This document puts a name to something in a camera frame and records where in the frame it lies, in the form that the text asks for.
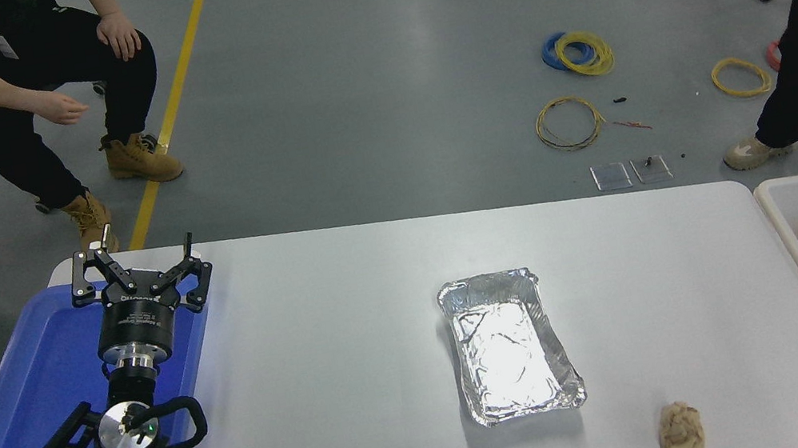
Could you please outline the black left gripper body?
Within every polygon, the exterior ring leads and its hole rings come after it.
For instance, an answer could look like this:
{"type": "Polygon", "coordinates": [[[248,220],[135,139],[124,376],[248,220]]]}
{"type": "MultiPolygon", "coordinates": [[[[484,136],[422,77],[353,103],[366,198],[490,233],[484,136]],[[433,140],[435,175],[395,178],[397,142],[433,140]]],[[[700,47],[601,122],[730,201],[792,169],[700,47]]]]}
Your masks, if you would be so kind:
{"type": "Polygon", "coordinates": [[[174,288],[160,295],[117,294],[115,300],[102,293],[103,317],[98,357],[118,363],[121,352],[138,346],[140,352],[156,356],[172,354],[177,303],[174,288]]]}

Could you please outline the person's left hand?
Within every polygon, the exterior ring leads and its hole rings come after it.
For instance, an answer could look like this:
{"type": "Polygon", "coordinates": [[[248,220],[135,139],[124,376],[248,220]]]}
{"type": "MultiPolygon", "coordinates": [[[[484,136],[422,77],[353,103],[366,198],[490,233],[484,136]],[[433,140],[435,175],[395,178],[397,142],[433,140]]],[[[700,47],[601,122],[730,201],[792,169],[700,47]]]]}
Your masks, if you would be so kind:
{"type": "Polygon", "coordinates": [[[110,47],[118,60],[128,62],[143,48],[141,35],[123,12],[103,14],[97,26],[99,41],[110,47]]]}

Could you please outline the person's right hand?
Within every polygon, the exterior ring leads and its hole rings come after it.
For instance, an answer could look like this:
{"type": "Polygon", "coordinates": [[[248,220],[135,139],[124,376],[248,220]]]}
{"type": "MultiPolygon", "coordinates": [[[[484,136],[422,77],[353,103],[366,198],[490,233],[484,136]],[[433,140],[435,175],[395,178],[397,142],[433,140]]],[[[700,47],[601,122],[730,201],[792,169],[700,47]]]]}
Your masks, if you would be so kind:
{"type": "Polygon", "coordinates": [[[73,125],[90,109],[85,103],[58,92],[42,91],[32,101],[32,111],[56,125],[73,125]]]}

